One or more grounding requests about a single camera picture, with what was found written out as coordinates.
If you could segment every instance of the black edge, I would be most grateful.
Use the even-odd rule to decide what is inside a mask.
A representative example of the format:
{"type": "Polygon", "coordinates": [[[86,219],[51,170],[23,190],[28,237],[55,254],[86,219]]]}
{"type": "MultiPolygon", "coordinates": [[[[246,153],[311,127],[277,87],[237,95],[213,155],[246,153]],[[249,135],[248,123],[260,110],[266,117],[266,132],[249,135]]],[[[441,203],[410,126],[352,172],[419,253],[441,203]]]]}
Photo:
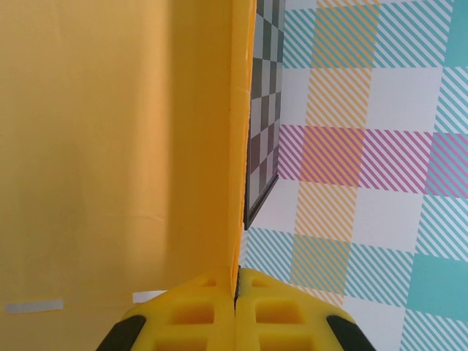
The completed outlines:
{"type": "Polygon", "coordinates": [[[249,117],[249,134],[247,138],[247,166],[246,166],[246,191],[245,191],[245,199],[244,199],[244,226],[248,228],[247,222],[249,221],[249,193],[250,193],[250,119],[252,115],[249,117]]]}
{"type": "Polygon", "coordinates": [[[273,189],[274,185],[278,181],[279,176],[276,174],[270,181],[266,184],[265,188],[263,188],[262,192],[260,195],[258,195],[257,200],[255,200],[254,205],[252,206],[252,209],[249,211],[248,207],[246,206],[246,212],[247,215],[244,217],[244,229],[248,230],[252,222],[254,221],[256,215],[258,215],[258,212],[263,206],[263,203],[265,202],[266,198],[270,194],[271,190],[273,189]]]}
{"type": "Polygon", "coordinates": [[[96,351],[130,351],[145,323],[146,318],[142,315],[116,323],[96,351]]]}
{"type": "Polygon", "coordinates": [[[235,283],[234,312],[235,312],[235,306],[237,304],[237,298],[239,297],[240,285],[241,285],[241,265],[238,266],[237,281],[235,283]]]}
{"type": "Polygon", "coordinates": [[[376,351],[355,323],[340,316],[328,316],[327,322],[343,351],[376,351]]]}

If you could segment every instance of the rectangular hole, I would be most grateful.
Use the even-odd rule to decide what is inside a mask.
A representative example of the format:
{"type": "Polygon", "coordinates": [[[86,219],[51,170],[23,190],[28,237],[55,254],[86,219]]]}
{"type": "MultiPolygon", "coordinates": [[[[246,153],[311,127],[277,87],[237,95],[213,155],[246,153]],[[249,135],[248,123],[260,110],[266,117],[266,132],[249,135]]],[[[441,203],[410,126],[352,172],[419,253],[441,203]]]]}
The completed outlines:
{"type": "Polygon", "coordinates": [[[206,351],[206,339],[159,340],[154,351],[206,351]]]}
{"type": "Polygon", "coordinates": [[[309,336],[260,335],[260,351],[313,351],[309,336]]]}
{"type": "Polygon", "coordinates": [[[257,323],[303,324],[299,306],[294,301],[264,300],[255,306],[257,323]]]}
{"type": "Polygon", "coordinates": [[[214,306],[209,302],[191,301],[174,307],[170,324],[211,324],[214,322],[214,306]]]}

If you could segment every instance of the black rubber trim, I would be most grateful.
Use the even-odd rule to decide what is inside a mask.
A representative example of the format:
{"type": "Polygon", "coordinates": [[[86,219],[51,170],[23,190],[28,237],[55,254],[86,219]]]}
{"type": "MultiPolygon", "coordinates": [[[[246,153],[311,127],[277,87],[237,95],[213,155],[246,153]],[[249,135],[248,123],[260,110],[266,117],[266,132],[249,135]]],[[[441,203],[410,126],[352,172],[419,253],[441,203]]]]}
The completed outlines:
{"type": "Polygon", "coordinates": [[[130,351],[145,322],[144,316],[136,315],[116,323],[96,351],[130,351]]]}
{"type": "Polygon", "coordinates": [[[235,312],[235,306],[237,304],[237,298],[239,297],[240,284],[241,284],[241,265],[238,266],[237,281],[235,283],[234,312],[235,312]]]}
{"type": "Polygon", "coordinates": [[[376,351],[362,330],[353,322],[340,316],[328,316],[327,322],[343,351],[376,351]]]}

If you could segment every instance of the orange striped square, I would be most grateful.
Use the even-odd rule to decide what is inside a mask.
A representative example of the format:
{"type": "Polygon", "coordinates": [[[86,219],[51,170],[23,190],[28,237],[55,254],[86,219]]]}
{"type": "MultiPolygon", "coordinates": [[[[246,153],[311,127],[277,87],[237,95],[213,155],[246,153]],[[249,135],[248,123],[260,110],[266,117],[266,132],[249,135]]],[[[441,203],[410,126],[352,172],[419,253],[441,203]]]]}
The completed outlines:
{"type": "Polygon", "coordinates": [[[299,184],[297,234],[351,242],[358,188],[299,184]]]}
{"type": "Polygon", "coordinates": [[[364,128],[370,88],[370,69],[311,69],[306,123],[364,128]]]}

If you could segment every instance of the pink striped square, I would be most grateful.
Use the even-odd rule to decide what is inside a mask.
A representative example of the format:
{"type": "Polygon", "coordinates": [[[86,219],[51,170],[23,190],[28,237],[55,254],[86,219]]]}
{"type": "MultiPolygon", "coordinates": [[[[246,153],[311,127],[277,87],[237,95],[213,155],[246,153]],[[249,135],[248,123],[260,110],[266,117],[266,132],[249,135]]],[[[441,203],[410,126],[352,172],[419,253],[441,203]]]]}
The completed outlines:
{"type": "Polygon", "coordinates": [[[357,186],[364,129],[304,127],[301,180],[357,186]]]}
{"type": "Polygon", "coordinates": [[[468,198],[468,136],[434,133],[425,194],[468,198]]]}
{"type": "Polygon", "coordinates": [[[281,125],[279,130],[278,174],[283,179],[301,179],[304,127],[281,125]]]}
{"type": "Polygon", "coordinates": [[[432,134],[367,129],[359,186],[424,193],[432,134]]]}

